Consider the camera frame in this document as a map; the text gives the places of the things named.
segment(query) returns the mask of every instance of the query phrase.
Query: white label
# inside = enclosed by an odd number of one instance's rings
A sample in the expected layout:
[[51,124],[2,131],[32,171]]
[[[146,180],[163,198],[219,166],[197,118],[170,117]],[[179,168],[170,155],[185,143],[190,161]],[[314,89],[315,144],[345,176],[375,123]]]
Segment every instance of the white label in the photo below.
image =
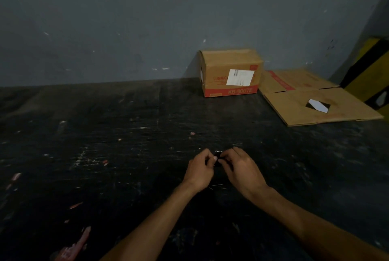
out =
[[250,86],[253,75],[253,70],[230,70],[227,85]]
[[310,99],[308,103],[313,106],[315,110],[328,113],[328,108],[326,108],[320,101]]

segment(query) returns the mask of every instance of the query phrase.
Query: yellow and black striped pillar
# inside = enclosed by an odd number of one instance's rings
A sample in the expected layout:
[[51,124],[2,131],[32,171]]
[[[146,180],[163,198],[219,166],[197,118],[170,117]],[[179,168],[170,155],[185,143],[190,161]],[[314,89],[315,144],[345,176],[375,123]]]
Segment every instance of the yellow and black striped pillar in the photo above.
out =
[[389,41],[369,38],[340,86],[389,121]]

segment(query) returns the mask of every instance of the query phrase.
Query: person's right hand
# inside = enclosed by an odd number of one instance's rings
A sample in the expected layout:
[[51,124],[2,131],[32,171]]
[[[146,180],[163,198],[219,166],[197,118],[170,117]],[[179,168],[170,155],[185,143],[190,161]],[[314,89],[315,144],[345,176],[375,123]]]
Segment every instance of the person's right hand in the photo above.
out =
[[258,166],[250,156],[239,147],[228,149],[221,153],[219,162],[227,173],[232,185],[248,200],[262,195],[270,189],[266,184]]

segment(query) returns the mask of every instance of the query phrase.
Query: human hand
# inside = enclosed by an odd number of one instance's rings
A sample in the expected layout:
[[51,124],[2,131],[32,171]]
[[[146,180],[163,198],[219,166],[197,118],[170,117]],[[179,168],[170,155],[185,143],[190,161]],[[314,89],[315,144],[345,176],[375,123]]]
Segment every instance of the human hand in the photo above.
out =
[[202,191],[209,185],[214,175],[214,165],[217,157],[209,149],[203,150],[193,160],[189,161],[182,185],[192,188],[195,193]]
[[253,201],[255,196],[271,189],[256,163],[244,150],[234,147],[222,152],[220,157],[222,159],[219,159],[219,162],[226,171],[228,179],[246,199]]

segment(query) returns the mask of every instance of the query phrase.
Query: person's left arm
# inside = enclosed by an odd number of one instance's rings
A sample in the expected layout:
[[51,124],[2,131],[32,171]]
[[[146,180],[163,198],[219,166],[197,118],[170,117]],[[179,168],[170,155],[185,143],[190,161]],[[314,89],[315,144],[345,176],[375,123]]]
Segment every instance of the person's left arm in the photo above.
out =
[[209,185],[216,160],[209,149],[190,160],[182,183],[172,195],[100,261],[156,260],[185,206]]

